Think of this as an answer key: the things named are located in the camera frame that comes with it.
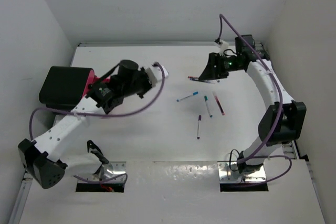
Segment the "pink drawer tray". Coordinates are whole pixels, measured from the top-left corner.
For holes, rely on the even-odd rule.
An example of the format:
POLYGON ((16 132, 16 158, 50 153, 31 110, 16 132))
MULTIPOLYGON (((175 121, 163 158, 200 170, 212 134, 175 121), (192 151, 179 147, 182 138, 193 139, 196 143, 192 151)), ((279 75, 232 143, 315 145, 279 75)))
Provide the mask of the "pink drawer tray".
POLYGON ((109 81, 110 81, 110 78, 104 78, 104 79, 102 79, 102 78, 98 78, 98 77, 95 77, 94 80, 93 80, 94 83, 96 83, 96 82, 107 83, 109 81))

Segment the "light blue cap marker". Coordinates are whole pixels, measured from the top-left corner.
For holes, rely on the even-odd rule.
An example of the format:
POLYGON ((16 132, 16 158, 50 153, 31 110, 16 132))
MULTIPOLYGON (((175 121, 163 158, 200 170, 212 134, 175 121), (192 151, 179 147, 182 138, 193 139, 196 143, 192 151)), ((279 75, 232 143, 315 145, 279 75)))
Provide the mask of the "light blue cap marker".
POLYGON ((188 94, 188 95, 186 95, 184 97, 178 98, 176 101, 177 102, 181 102, 181 101, 183 101, 185 99, 188 99, 188 98, 191 98, 191 97, 193 97, 193 96, 195 96, 197 94, 198 94, 198 91, 195 91, 195 92, 192 92, 192 93, 190 93, 190 94, 188 94))

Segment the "black drawer cabinet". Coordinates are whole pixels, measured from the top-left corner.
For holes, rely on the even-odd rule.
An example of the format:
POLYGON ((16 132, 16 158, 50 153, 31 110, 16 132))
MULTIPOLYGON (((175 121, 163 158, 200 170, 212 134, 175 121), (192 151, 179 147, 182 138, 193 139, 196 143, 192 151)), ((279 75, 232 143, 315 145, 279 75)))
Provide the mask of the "black drawer cabinet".
POLYGON ((71 111, 82 98, 90 69, 52 66, 39 93, 40 103, 51 109, 71 111))

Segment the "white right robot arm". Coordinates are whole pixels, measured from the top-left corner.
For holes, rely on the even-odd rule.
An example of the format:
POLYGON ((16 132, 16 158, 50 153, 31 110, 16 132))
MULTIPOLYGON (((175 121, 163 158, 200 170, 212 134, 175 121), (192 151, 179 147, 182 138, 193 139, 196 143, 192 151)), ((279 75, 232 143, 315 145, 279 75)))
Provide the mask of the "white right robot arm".
POLYGON ((216 39, 219 52, 211 52, 199 76, 200 81, 225 79, 230 72, 245 71, 255 83, 266 112, 258 124, 258 136, 251 146, 239 153, 235 171, 251 173, 281 144, 297 140, 306 116, 306 105, 296 101, 276 76, 270 56, 252 35, 235 38, 235 52, 228 55, 228 43, 216 39))

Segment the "purple cap white marker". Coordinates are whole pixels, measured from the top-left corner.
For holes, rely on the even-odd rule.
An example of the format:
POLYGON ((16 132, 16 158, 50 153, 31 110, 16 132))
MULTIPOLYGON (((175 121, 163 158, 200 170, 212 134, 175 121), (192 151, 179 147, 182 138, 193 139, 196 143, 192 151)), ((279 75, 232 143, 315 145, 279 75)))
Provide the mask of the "purple cap white marker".
POLYGON ((201 121, 202 121, 202 115, 199 115, 198 116, 198 121, 197 121, 197 135, 196 135, 196 138, 198 140, 201 138, 201 136, 200 136, 201 121))

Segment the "blue gel pen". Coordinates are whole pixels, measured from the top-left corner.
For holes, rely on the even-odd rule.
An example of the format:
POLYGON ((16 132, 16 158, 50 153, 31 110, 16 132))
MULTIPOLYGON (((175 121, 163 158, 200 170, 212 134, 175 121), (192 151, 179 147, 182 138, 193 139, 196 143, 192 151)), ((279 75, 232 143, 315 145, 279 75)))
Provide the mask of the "blue gel pen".
POLYGON ((210 81, 204 81, 206 83, 209 83, 209 84, 216 84, 216 83, 219 83, 220 81, 219 80, 210 80, 210 81))

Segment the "teal cap white marker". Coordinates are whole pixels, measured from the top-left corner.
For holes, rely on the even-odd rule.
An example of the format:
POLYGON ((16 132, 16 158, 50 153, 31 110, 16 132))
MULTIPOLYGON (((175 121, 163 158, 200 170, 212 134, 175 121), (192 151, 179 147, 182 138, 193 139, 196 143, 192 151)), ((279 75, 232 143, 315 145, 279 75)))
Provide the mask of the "teal cap white marker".
POLYGON ((206 108, 207 108, 207 112, 208 112, 208 115, 210 118, 213 117, 212 113, 211 113, 211 110, 210 110, 210 107, 209 107, 209 101, 208 101, 208 97, 205 95, 204 96, 204 100, 205 100, 205 104, 206 104, 206 108))

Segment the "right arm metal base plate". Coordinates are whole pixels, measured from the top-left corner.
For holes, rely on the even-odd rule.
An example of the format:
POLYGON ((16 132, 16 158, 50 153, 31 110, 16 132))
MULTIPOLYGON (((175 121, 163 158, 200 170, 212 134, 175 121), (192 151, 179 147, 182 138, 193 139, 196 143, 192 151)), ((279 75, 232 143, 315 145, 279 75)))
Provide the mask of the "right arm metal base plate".
POLYGON ((239 172, 237 162, 229 161, 217 162, 219 182, 221 184, 246 184, 246 183, 261 183, 266 181, 266 173, 262 165, 259 170, 253 172, 239 172))

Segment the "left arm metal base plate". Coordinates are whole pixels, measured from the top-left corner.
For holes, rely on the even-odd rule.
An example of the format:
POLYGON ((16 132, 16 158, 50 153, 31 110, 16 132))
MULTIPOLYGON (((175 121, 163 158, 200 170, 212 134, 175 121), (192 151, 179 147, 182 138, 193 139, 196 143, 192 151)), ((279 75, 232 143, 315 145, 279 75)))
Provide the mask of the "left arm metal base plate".
POLYGON ((88 184, 123 184, 128 179, 126 162, 103 164, 94 174, 84 173, 75 178, 88 184))

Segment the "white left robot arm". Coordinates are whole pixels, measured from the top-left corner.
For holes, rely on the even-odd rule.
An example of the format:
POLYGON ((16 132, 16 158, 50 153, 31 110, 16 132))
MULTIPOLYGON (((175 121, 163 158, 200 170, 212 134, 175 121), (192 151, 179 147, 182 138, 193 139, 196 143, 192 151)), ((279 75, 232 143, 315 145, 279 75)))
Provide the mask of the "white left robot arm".
POLYGON ((63 118, 40 136, 22 140, 18 151, 24 169, 48 189, 65 176, 91 173, 106 180, 112 167, 101 149, 87 142, 87 152, 66 156, 65 152, 89 131, 96 120, 110 118, 125 98, 142 98, 154 87, 163 89, 167 71, 159 63, 144 68, 132 60, 121 60, 101 77, 91 68, 51 67, 39 94, 44 110, 63 118))

